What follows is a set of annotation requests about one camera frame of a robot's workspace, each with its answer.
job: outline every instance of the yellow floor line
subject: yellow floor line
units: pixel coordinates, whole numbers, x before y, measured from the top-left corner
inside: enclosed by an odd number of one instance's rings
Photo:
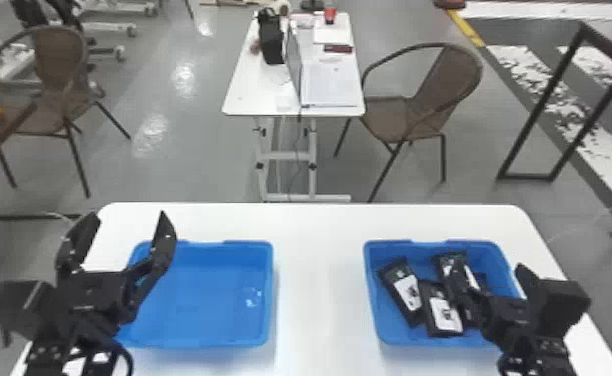
[[[467,38],[469,38],[476,47],[483,47],[486,45],[483,43],[483,39],[481,39],[479,34],[477,34],[476,31],[474,31],[474,29],[472,29],[472,27],[469,25],[469,22],[460,17],[457,10],[451,9],[447,12],[453,22],[458,25],[462,33],[465,34],[465,36],[467,36]]]

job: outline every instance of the shiny floor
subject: shiny floor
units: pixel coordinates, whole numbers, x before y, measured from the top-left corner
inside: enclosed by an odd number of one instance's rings
[[[350,12],[360,67],[419,42],[470,43],[442,11],[422,0],[340,0]],[[98,34],[103,45],[124,44],[128,60],[98,62],[93,78],[108,92],[105,103],[133,135],[126,141],[100,113],[78,121],[78,137],[92,197],[85,199],[65,142],[12,137],[4,147],[19,183],[13,190],[0,173],[0,211],[84,212],[114,201],[259,200],[253,170],[251,122],[221,112],[239,48],[252,13],[245,8],[197,7],[191,21],[179,0],[170,0],[157,18],[122,17],[138,24],[139,36]],[[94,21],[111,19],[94,16]],[[19,30],[7,4],[0,4],[0,37]],[[410,93],[430,55],[415,55],[387,67],[370,81],[374,94]],[[593,298],[591,315],[612,348],[612,219],[579,174],[568,166],[553,184],[494,180],[527,111],[484,63],[484,78],[453,114],[445,133],[448,180],[439,181],[436,140],[417,142],[403,152],[379,202],[509,203],[532,217],[566,274]],[[339,158],[331,157],[343,125],[319,123],[318,190],[350,193],[364,201],[388,158],[358,122]],[[277,143],[291,146],[294,128]],[[548,168],[558,149],[537,130],[516,170]],[[304,169],[292,191],[305,189]],[[0,224],[3,278],[51,279],[53,254],[67,224],[43,221]],[[0,346],[0,375],[12,368],[24,341]]]

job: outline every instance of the blue bin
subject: blue bin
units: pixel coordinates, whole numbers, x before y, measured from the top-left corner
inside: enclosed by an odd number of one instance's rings
[[[441,243],[417,243],[410,240],[369,241],[364,245],[364,265],[369,300],[376,334],[389,345],[404,346],[493,346],[477,329],[467,329],[463,336],[428,337],[425,325],[410,328],[392,300],[377,271],[401,256],[406,256],[419,279],[438,281],[432,256],[449,251],[465,251],[473,272],[485,273],[492,293],[519,297],[509,264],[500,248],[491,242],[448,240]]]
[[[129,265],[149,248],[136,246]],[[271,244],[179,241],[168,272],[116,339],[128,347],[259,346],[268,338],[272,300]]]

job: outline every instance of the laptop screen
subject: laptop screen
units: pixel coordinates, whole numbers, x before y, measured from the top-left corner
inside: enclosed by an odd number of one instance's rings
[[[301,53],[299,52],[297,37],[289,26],[287,28],[287,41],[285,42],[285,65],[287,65],[287,70],[290,71],[290,79],[297,91],[299,103],[301,103]]]

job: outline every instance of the brown wicker chair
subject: brown wicker chair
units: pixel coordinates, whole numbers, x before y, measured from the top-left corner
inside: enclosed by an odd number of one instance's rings
[[[446,180],[446,136],[441,129],[460,101],[481,81],[481,61],[469,50],[450,43],[421,43],[403,48],[373,64],[362,74],[362,88],[369,74],[379,66],[406,53],[440,48],[432,68],[413,97],[365,97],[367,112],[360,118],[369,132],[390,152],[390,160],[376,181],[367,202],[372,202],[395,162],[402,146],[415,140],[439,137],[441,181]],[[346,121],[334,151],[338,156],[352,118]]]
[[[80,33],[63,26],[38,26],[25,29],[6,40],[0,46],[0,54],[12,43],[25,38],[30,38],[32,41],[35,51],[35,73],[42,82],[42,90],[34,95],[37,109],[15,133],[67,139],[84,194],[88,198],[91,196],[89,185],[71,129],[79,133],[82,131],[73,121],[95,105],[124,137],[131,139],[131,136],[97,100],[97,95],[90,89],[87,76],[89,53],[87,42]],[[1,164],[6,166],[2,153],[0,157]]]

